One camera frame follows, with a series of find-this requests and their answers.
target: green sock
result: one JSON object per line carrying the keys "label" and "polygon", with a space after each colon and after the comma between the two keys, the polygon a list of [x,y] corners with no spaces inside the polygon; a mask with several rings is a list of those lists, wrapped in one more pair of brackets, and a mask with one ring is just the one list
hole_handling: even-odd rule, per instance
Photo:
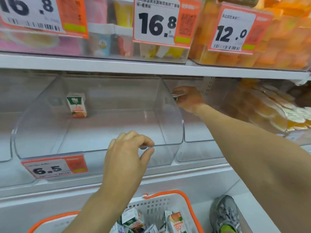
{"label": "green sock", "polygon": [[232,233],[235,233],[235,230],[233,229],[233,227],[231,227],[230,225],[223,225],[221,228],[220,228],[220,231],[219,233],[228,233],[228,232],[232,232]]}

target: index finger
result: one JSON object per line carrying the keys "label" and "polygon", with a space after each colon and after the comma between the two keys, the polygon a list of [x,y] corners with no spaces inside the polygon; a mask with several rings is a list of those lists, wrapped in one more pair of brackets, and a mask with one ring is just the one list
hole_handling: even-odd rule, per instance
{"label": "index finger", "polygon": [[133,138],[135,144],[137,145],[137,147],[140,147],[142,145],[144,146],[148,146],[148,147],[153,147],[155,145],[154,141],[151,140],[150,137],[147,137],[145,135],[138,135],[136,137]]}
{"label": "index finger", "polygon": [[182,94],[182,93],[188,94],[191,88],[192,87],[189,87],[189,86],[176,87],[173,89],[173,93],[174,94]]}

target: person's left hand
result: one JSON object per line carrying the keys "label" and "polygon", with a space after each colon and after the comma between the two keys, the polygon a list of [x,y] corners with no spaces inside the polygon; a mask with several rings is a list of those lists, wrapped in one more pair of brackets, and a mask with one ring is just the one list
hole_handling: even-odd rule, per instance
{"label": "person's left hand", "polygon": [[121,133],[108,147],[99,192],[106,200],[117,204],[121,213],[137,191],[154,153],[154,149],[149,148],[139,158],[138,148],[154,145],[149,137],[130,131]]}

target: person's left arm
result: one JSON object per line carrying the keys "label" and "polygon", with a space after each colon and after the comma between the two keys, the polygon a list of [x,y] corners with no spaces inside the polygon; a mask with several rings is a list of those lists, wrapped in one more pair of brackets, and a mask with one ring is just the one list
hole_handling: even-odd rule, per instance
{"label": "person's left arm", "polygon": [[140,146],[154,142],[135,131],[121,133],[108,147],[103,183],[63,233],[109,233],[137,191],[153,148],[138,156]]}

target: hand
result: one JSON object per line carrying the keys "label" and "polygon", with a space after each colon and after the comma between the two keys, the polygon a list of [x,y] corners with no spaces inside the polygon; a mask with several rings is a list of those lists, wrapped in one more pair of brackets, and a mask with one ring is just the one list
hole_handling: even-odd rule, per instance
{"label": "hand", "polygon": [[178,97],[176,103],[184,110],[196,114],[196,107],[205,104],[200,92],[195,87],[182,86],[173,90],[173,94],[185,94]]}
{"label": "hand", "polygon": [[137,191],[144,175],[153,148],[138,156],[140,146],[154,146],[153,140],[135,131],[121,133],[110,142],[105,157],[103,183],[99,192],[105,200],[115,203],[120,213],[126,208]]}

